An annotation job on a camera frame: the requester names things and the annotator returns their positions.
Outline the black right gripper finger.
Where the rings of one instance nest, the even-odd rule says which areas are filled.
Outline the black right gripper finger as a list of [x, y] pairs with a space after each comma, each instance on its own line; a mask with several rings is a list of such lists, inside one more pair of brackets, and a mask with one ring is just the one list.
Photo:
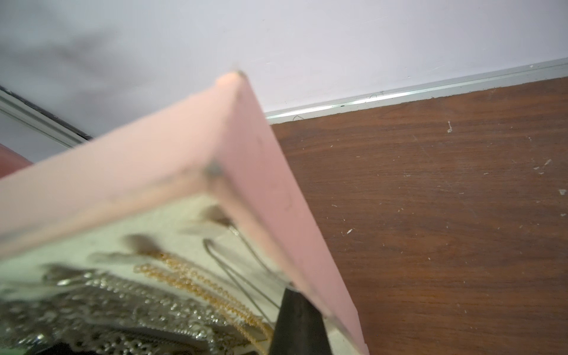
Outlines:
[[321, 313], [300, 292], [283, 294], [269, 355], [332, 355]]

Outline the pink jewelry box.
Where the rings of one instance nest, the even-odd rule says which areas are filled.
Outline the pink jewelry box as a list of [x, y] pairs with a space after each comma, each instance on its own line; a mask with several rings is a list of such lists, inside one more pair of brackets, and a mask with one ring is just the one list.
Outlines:
[[287, 288], [368, 353], [242, 73], [1, 179], [3, 354], [269, 354]]

